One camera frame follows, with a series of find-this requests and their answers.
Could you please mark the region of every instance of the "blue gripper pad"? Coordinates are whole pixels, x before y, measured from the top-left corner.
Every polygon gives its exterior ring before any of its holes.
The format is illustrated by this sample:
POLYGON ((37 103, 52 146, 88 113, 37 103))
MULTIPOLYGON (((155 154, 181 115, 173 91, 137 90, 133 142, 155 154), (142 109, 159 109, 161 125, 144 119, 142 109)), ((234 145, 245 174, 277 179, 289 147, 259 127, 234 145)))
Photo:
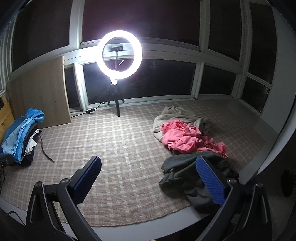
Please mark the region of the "blue gripper pad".
POLYGON ((71 177, 68 191, 76 205, 84 201, 101 169, 101 159, 93 156, 82 169, 78 169, 71 177))
POLYGON ((204 158, 197 158, 196 170, 206 188, 208 189, 214 203, 222 206, 225 202, 225 186, 218 179, 217 175, 204 160, 204 158))

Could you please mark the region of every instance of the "wooden crate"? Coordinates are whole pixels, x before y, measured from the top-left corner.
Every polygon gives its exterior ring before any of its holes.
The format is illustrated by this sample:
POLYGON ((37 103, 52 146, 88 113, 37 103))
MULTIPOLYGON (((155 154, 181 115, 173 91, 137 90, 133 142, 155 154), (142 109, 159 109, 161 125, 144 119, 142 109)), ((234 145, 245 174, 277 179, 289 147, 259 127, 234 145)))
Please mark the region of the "wooden crate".
POLYGON ((5 95, 0 97, 0 101, 3 102, 4 106, 0 109, 0 144, 2 143, 3 137, 6 130, 15 121, 10 109, 10 105, 7 102, 5 95))

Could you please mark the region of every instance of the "ridged blue pad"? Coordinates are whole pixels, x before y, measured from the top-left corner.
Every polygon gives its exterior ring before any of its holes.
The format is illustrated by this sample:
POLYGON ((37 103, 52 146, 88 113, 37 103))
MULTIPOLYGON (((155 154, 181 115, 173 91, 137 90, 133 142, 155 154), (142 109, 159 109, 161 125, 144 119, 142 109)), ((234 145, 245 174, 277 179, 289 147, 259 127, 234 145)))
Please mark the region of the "ridged blue pad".
POLYGON ((225 189, 202 157, 196 160, 196 170, 214 203, 222 206, 225 202, 225 189))
POLYGON ((101 169, 101 159, 96 157, 73 188, 72 200, 75 204, 82 203, 84 201, 101 169))

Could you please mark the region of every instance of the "checkered rug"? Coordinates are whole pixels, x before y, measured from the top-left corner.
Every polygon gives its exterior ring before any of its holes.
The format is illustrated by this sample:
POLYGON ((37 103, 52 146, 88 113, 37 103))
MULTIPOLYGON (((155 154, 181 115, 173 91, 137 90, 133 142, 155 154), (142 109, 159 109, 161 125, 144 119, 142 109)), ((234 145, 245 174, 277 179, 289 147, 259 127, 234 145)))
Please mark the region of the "checkered rug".
MULTIPOLYGON (((171 155, 153 135, 154 118, 168 106, 184 106, 209 117, 209 135, 224 141, 232 167, 239 171, 262 149, 264 140, 228 110, 229 100, 188 100, 121 107, 81 115, 71 124, 43 129, 45 152, 35 150, 30 167, 7 167, 1 197, 27 210, 34 184, 58 183, 82 168, 91 156, 102 160, 102 171, 84 203, 78 207, 91 226, 120 226, 145 222, 190 205, 186 198, 172 199, 159 188, 164 160, 171 155)), ((58 207, 61 221, 66 222, 58 207)))

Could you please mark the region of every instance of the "wooden board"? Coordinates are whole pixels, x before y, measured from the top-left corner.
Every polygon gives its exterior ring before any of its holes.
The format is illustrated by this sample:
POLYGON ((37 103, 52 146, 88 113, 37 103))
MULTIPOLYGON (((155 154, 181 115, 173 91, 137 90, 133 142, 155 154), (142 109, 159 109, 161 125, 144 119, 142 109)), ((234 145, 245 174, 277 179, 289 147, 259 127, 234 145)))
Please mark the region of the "wooden board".
POLYGON ((4 106, 0 109, 0 144, 2 143, 6 130, 15 121, 5 95, 2 95, 1 99, 4 106))
POLYGON ((42 110, 39 128, 71 123, 66 93, 64 58, 42 63, 10 81, 12 111, 15 118, 29 108, 42 110))

